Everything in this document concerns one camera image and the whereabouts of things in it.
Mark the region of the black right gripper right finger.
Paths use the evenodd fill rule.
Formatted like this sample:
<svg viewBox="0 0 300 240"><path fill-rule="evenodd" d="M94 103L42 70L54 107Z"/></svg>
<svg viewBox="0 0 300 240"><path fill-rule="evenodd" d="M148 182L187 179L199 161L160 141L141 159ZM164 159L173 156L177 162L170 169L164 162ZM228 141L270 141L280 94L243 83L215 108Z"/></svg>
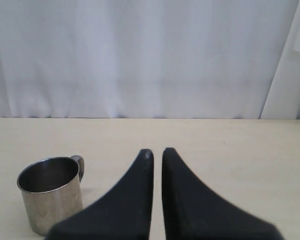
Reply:
<svg viewBox="0 0 300 240"><path fill-rule="evenodd" d="M205 185L178 152L162 154L161 198L168 240L282 240L275 225L225 200Z"/></svg>

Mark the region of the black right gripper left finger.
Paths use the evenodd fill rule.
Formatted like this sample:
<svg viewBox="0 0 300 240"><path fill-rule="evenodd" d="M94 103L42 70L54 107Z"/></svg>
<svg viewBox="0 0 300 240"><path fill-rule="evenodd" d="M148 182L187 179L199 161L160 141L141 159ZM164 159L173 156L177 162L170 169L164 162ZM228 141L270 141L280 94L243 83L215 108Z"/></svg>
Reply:
<svg viewBox="0 0 300 240"><path fill-rule="evenodd" d="M147 240L154 190L154 156L141 149L124 176L99 200L47 234L48 240Z"/></svg>

